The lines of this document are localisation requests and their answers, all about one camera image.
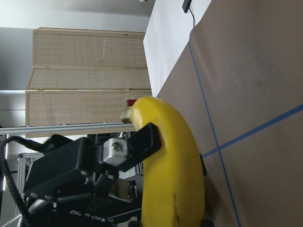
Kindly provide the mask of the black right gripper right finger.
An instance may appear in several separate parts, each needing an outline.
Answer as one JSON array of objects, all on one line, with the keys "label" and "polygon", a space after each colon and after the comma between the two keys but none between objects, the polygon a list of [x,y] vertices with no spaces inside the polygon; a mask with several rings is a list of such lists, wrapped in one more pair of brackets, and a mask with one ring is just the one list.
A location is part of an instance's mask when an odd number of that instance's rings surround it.
[{"label": "black right gripper right finger", "polygon": [[[204,160],[202,158],[202,155],[200,154],[200,159],[201,159],[201,163],[202,163],[202,169],[203,169],[203,177],[205,177],[207,175],[207,169],[206,169],[206,166],[204,164]],[[207,201],[207,198],[205,196],[205,209],[208,205],[208,201]],[[207,220],[207,219],[203,219],[202,220],[202,224],[201,224],[202,227],[212,227],[213,226],[213,222],[211,220]]]}]

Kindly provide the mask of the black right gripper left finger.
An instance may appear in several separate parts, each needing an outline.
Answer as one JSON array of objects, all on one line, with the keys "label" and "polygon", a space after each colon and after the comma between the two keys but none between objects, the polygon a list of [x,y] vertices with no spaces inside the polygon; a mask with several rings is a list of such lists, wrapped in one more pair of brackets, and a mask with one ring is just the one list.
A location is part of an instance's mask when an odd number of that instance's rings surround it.
[{"label": "black right gripper left finger", "polygon": [[118,170],[123,172],[144,161],[161,148],[160,133],[153,123],[145,125],[126,142],[128,155],[126,161],[118,166]]}]

